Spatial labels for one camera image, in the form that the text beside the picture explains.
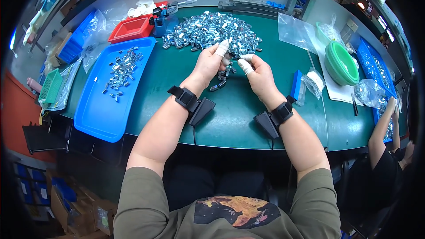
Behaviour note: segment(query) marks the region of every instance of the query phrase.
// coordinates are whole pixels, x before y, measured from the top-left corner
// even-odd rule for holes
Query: forearm
[[[203,90],[196,84],[188,83],[187,79],[180,87],[188,88],[198,98]],[[167,98],[146,123],[131,150],[127,169],[136,166],[146,167],[162,177],[164,164],[176,148],[189,115],[187,109],[175,99],[174,95]]]
[[[388,124],[391,119],[391,112],[385,111],[384,114],[378,120],[375,129],[369,139],[369,159],[371,162],[372,169],[378,164],[382,154],[385,151],[384,136],[388,129]]]
[[[398,125],[398,120],[393,120],[393,149],[392,152],[400,148],[400,130]]]
[[[279,126],[279,132],[300,181],[307,173],[318,168],[330,170],[330,166],[316,133],[295,109],[292,112],[294,115]]]

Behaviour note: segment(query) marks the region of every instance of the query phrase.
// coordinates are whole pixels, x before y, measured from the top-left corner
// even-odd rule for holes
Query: coworker
[[[393,121],[393,141],[389,150],[383,140]],[[394,203],[403,182],[410,177],[414,144],[400,150],[399,110],[396,100],[388,100],[384,114],[378,120],[369,139],[369,153],[357,159],[350,169],[347,197],[342,212],[349,212],[353,221],[362,221]]]
[[[197,97],[209,87],[229,47],[227,40],[204,49],[193,72],[180,84]],[[252,91],[268,111],[286,102],[270,66],[255,55],[238,61]],[[290,212],[253,197],[199,197],[169,211],[162,175],[177,146],[188,111],[172,95],[147,122],[127,162],[114,237],[119,238],[339,238],[337,197],[325,151],[297,111],[279,126],[298,186]]]

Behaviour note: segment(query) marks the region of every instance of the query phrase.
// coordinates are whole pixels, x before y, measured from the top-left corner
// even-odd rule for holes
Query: pink object
[[[35,79],[33,79],[33,78],[31,78],[31,77],[28,77],[27,78],[27,85],[31,88],[31,89],[33,89],[33,90],[35,90],[36,92],[38,92],[38,93],[40,93],[41,92],[41,85],[38,83],[38,82],[36,82],[35,81]]]

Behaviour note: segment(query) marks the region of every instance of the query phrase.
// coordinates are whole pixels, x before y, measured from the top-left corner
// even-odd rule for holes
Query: black cable
[[[193,127],[193,143],[196,146],[195,127]]]

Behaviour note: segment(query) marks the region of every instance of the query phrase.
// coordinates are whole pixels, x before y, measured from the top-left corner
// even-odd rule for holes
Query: window
[[[391,43],[394,42],[394,36],[391,34],[390,29],[386,30],[388,37],[390,38]]]
[[[387,29],[387,23],[381,16],[378,17],[378,21],[382,25],[382,28]]]

